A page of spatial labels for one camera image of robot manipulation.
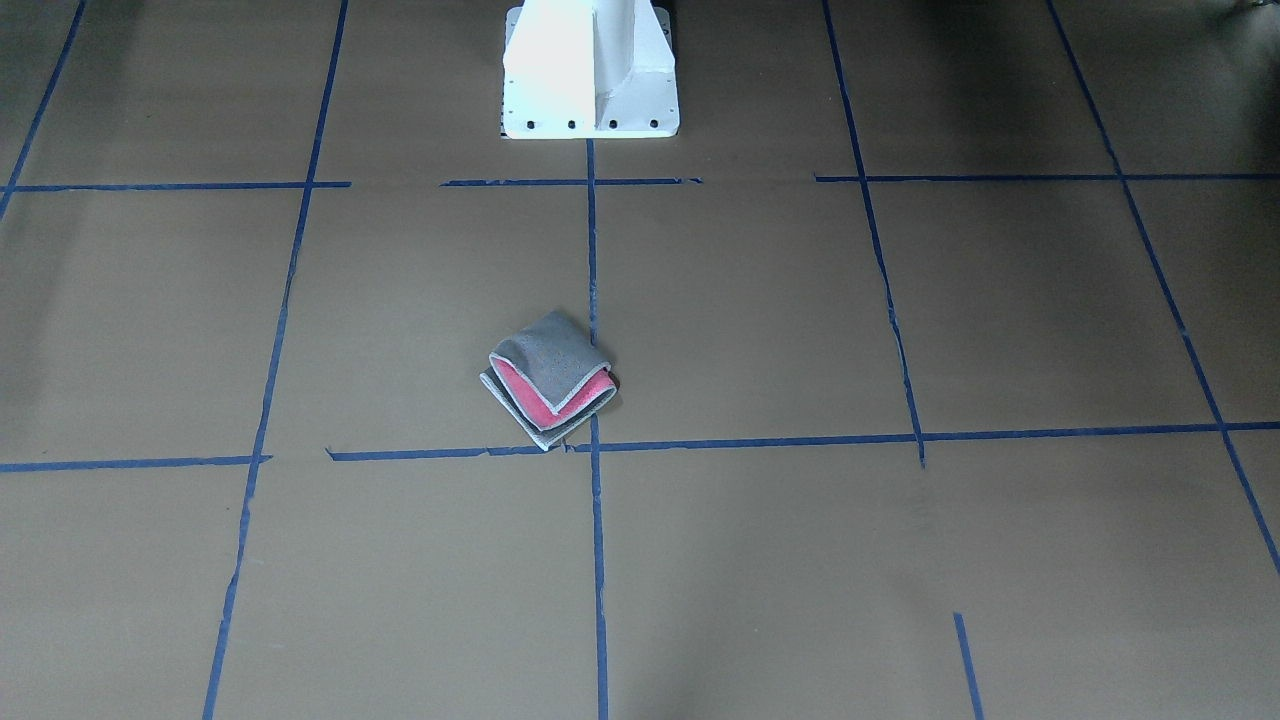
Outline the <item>pink towel white edge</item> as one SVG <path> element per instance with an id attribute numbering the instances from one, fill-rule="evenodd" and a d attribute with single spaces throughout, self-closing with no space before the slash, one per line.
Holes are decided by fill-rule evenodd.
<path id="1" fill-rule="evenodd" d="M 611 361 L 558 310 L 503 338 L 479 380 L 540 451 L 561 443 L 618 391 Z"/>

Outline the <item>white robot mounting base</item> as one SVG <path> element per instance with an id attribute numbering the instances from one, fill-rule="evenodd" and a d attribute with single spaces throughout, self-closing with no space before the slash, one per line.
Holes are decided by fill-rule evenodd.
<path id="1" fill-rule="evenodd" d="M 672 1 L 524 1 L 506 13 L 502 64 L 507 138 L 678 133 Z"/>

